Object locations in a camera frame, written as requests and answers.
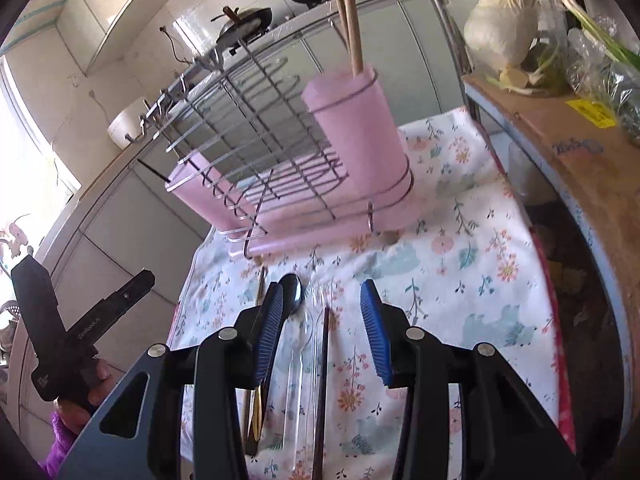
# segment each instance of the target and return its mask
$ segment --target table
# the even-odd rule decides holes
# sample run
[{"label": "table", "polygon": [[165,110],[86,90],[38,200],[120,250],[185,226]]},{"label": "table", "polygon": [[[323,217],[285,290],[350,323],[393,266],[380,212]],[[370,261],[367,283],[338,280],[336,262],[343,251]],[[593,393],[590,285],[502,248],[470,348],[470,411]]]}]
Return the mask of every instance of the table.
[{"label": "table", "polygon": [[468,97],[540,168],[593,254],[620,335],[622,437],[640,410],[640,150],[619,127],[598,127],[567,105],[574,94],[507,94],[475,75],[464,83]]},{"label": "table", "polygon": [[[360,283],[375,281],[384,301],[400,306],[414,325],[443,342],[472,348],[491,342],[529,385],[570,441],[568,391],[552,290],[536,245],[511,187],[465,108],[401,127],[423,214],[400,233],[398,243],[365,236],[327,246],[265,257],[267,283],[297,273],[307,290],[328,287],[330,320],[325,437],[325,478],[388,479],[398,448],[405,390],[387,390],[377,377],[360,314]],[[252,306],[260,267],[230,261],[228,243],[212,232],[196,252],[168,338],[172,349],[199,344],[234,323]],[[256,460],[257,479],[308,480],[314,414],[314,326],[319,306],[307,294],[287,320],[276,352],[265,428]],[[287,437],[289,364],[302,359],[299,406],[302,430]],[[241,406],[242,395],[238,395]],[[451,467],[460,473],[462,441],[458,394],[450,390]],[[193,389],[185,392],[182,453],[191,458]]]}]

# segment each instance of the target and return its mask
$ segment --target pink cup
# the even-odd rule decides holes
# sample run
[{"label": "pink cup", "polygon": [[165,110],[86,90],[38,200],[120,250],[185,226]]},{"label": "pink cup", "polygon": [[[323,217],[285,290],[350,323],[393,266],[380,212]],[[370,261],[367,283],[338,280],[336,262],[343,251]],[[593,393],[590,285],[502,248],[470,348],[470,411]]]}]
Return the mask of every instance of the pink cup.
[{"label": "pink cup", "polygon": [[[210,164],[200,153],[195,153],[191,157],[191,161],[200,170]],[[169,189],[188,176],[197,173],[198,169],[194,168],[193,164],[189,162],[178,164],[169,176],[170,183],[166,184],[166,188]],[[216,168],[211,168],[207,172],[207,176],[212,182],[215,182],[220,178],[221,174]],[[219,231],[228,232],[244,229],[244,231],[229,235],[231,238],[241,238],[246,234],[247,228],[250,228],[253,222],[253,217],[242,217],[245,214],[254,214],[255,207],[242,198],[239,192],[232,190],[233,185],[226,179],[221,180],[216,185],[215,195],[221,196],[228,193],[227,204],[225,204],[223,198],[214,196],[214,188],[207,188],[207,183],[208,180],[203,183],[202,175],[195,176],[191,180],[180,184],[180,186],[172,190],[172,193]],[[234,213],[233,209],[229,209],[234,203],[239,206],[237,213]]]},{"label": "pink cup", "polygon": [[[316,76],[302,99],[360,195],[378,211],[401,201],[411,180],[408,162],[373,67],[365,65],[356,77],[347,69]],[[398,228],[398,219],[382,216],[385,219],[376,222],[380,230]]]}]

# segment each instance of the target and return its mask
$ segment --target floral tablecloth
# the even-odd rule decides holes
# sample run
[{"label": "floral tablecloth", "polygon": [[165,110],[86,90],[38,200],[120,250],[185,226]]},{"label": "floral tablecloth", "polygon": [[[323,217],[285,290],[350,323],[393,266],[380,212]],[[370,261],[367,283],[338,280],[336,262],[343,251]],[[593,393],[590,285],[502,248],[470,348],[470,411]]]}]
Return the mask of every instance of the floral tablecloth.
[{"label": "floral tablecloth", "polygon": [[[288,272],[303,283],[330,284],[330,320],[324,478],[388,479],[398,448],[404,390],[387,390],[377,377],[360,313],[360,283],[375,281],[384,301],[405,310],[409,322],[441,341],[466,348],[487,341],[496,346],[529,385],[567,438],[568,406],[553,295],[532,235],[483,136],[465,108],[401,128],[416,176],[424,213],[384,246],[361,237],[328,246],[268,256],[267,284]],[[199,344],[240,310],[253,306],[259,266],[230,261],[226,240],[211,232],[194,256],[168,345]],[[302,348],[300,425],[314,415],[311,402],[313,345],[300,330],[313,307],[303,306],[284,327],[276,353],[268,412],[252,478],[309,480],[312,439],[299,432],[284,442],[284,409],[291,356]],[[193,388],[182,415],[182,454],[192,453]],[[450,393],[449,478],[460,474],[461,422],[456,390]]]}]

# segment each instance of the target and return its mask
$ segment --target window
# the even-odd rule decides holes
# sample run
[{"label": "window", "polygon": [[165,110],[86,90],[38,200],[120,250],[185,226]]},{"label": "window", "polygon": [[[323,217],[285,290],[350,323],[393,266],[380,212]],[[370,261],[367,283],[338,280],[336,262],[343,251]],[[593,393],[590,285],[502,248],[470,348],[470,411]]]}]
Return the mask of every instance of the window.
[{"label": "window", "polygon": [[[9,226],[14,224],[14,234],[18,226],[37,250],[79,188],[36,126],[6,61],[0,58],[0,238],[6,240],[0,241],[0,306],[15,299],[9,273],[27,254],[27,247],[18,246],[20,253],[12,257],[8,242],[15,238]],[[8,316],[0,317],[0,330]]]}]

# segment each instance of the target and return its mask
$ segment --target wooden table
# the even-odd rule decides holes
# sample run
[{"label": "wooden table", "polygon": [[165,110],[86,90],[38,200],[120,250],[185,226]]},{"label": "wooden table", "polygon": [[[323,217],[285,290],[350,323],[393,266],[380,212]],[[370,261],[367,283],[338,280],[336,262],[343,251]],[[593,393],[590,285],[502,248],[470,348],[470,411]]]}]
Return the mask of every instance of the wooden table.
[{"label": "wooden table", "polygon": [[622,351],[622,435],[640,412],[640,149],[567,101],[530,98],[464,78],[468,97],[527,153],[578,224],[602,277]]}]

